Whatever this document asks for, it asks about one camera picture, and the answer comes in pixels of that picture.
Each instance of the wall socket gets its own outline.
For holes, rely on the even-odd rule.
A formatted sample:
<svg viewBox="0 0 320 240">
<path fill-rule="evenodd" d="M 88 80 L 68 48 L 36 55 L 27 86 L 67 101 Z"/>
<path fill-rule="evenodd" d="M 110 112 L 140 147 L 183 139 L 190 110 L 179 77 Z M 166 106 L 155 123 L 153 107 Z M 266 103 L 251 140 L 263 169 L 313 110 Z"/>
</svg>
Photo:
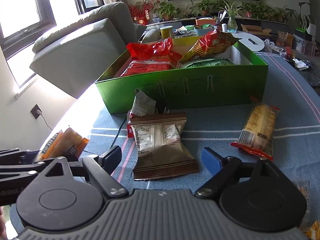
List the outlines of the wall socket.
<svg viewBox="0 0 320 240">
<path fill-rule="evenodd" d="M 38 105 L 35 105 L 30 111 L 35 119 L 38 119 L 38 117 L 39 117 L 39 114 L 37 113 L 37 110 L 40 110 L 40 108 L 39 108 Z"/>
</svg>

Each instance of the white power cord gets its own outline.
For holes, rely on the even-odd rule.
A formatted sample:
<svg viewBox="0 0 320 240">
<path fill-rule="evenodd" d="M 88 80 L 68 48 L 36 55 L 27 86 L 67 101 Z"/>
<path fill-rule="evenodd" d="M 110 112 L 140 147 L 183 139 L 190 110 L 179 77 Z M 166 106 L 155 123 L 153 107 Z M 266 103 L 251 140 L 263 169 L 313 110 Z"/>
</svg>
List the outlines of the white power cord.
<svg viewBox="0 0 320 240">
<path fill-rule="evenodd" d="M 44 120 L 45 124 L 50 128 L 50 130 L 52 130 L 52 128 L 47 124 L 47 121 L 45 120 L 45 118 L 43 117 L 42 112 L 41 112 L 39 109 L 37 110 L 37 114 L 39 114 L 39 115 L 41 115 L 41 116 L 42 116 L 42 118 L 43 118 L 43 120 Z"/>
</svg>

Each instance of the yellow canister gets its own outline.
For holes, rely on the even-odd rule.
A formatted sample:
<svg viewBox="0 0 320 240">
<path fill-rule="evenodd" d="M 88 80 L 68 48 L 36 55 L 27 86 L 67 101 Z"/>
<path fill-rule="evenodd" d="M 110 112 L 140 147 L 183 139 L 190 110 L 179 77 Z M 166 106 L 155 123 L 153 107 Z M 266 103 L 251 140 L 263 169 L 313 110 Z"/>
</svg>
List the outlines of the yellow canister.
<svg viewBox="0 0 320 240">
<path fill-rule="evenodd" d="M 173 26 L 166 26 L 166 27 L 161 27 L 161 36 L 165 40 L 166 38 L 172 38 L 174 39 L 174 33 L 173 33 Z"/>
</svg>

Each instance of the green box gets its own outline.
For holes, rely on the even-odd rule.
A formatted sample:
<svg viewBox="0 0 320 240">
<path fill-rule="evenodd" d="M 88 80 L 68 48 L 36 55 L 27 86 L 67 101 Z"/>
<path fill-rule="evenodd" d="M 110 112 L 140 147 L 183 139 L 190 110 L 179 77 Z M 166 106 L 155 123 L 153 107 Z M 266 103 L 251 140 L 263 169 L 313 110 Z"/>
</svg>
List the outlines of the green box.
<svg viewBox="0 0 320 240">
<path fill-rule="evenodd" d="M 184 54 L 199 38 L 174 39 L 174 50 Z M 236 65 L 172 69 L 114 78 L 131 62 L 130 53 L 125 51 L 95 83 L 110 114 L 128 112 L 136 89 L 169 109 L 248 104 L 251 96 L 261 101 L 268 65 L 240 42 L 218 57 L 231 58 Z"/>
</svg>

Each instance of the gray sofa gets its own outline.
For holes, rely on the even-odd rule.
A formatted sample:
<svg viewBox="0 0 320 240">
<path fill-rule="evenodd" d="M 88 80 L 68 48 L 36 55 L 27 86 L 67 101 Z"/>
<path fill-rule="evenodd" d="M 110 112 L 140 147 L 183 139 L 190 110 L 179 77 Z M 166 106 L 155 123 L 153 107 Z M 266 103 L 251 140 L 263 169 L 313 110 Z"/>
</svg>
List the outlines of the gray sofa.
<svg viewBox="0 0 320 240">
<path fill-rule="evenodd" d="M 146 29 L 134 25 L 126 4 L 110 3 L 57 26 L 32 48 L 30 68 L 74 98 L 79 98 Z"/>
</svg>

